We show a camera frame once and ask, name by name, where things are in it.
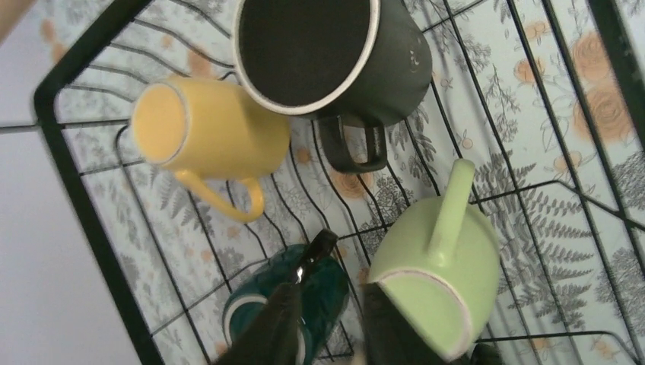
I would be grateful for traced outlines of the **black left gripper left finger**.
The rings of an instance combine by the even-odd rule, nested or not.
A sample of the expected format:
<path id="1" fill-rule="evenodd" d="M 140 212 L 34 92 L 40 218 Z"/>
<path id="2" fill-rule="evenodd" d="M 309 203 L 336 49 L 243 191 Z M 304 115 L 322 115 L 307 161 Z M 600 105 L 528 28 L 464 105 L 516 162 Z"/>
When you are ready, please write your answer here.
<path id="1" fill-rule="evenodd" d="M 295 364 L 300 312 L 300 285 L 278 285 L 250 326 L 214 363 Z"/>

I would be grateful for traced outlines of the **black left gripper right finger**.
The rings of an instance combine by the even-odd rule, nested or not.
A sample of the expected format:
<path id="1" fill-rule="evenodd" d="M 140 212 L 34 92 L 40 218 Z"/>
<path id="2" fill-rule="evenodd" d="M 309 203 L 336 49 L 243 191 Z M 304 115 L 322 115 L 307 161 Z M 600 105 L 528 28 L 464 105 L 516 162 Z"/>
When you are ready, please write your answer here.
<path id="1" fill-rule="evenodd" d="M 365 364 L 502 364 L 494 347 L 478 343 L 473 352 L 444 360 L 416 333 L 378 284 L 365 284 L 363 359 Z"/>

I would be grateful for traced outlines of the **dark teal glossy mug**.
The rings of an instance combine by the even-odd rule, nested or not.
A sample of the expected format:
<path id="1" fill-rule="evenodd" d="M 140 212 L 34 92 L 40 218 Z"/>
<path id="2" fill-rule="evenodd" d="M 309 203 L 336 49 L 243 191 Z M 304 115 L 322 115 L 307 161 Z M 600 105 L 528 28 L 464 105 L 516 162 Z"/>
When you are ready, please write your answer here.
<path id="1" fill-rule="evenodd" d="M 348 279 L 332 257 L 337 242 L 338 236 L 323 228 L 311 243 L 288 246 L 243 281 L 227 299 L 222 314 L 228 346 L 250 326 L 278 285 L 299 284 L 301 312 L 295 364 L 311 364 L 348 303 Z"/>

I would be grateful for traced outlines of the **light green mug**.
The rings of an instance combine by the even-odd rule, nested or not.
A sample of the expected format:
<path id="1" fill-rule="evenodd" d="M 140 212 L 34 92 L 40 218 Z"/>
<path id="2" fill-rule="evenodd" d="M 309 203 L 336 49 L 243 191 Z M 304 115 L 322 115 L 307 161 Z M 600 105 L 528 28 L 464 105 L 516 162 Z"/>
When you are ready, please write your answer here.
<path id="1" fill-rule="evenodd" d="M 378 284 L 416 333 L 444 360 L 466 354 L 491 317 L 500 245 L 469 203 L 475 166 L 453 163 L 443 195 L 409 206 L 390 227 L 365 284 Z"/>

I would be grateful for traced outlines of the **yellow ceramic mug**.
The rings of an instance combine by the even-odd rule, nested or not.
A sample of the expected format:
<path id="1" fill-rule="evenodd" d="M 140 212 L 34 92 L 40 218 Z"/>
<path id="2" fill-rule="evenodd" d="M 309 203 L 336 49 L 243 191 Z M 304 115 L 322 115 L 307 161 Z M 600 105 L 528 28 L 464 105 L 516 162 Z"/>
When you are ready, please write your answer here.
<path id="1" fill-rule="evenodd" d="M 291 136 L 288 118 L 260 106 L 241 86 L 176 75 L 141 92 L 130 128 L 148 163 L 171 172 L 202 201 L 245 223 L 263 214 L 259 180 L 280 167 Z M 235 208 L 209 187 L 210 179 L 243 184 L 250 207 Z"/>

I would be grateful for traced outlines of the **black matte mug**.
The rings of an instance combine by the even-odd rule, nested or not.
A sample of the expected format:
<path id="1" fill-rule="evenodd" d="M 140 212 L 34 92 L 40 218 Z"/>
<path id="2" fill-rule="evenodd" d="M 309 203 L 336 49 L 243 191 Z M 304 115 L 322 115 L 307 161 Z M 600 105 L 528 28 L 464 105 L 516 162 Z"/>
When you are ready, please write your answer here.
<path id="1" fill-rule="evenodd" d="M 432 81 L 428 42 L 402 1 L 241 1 L 232 40 L 250 96 L 315 119 L 342 173 L 385 167 L 386 128 L 418 108 Z"/>

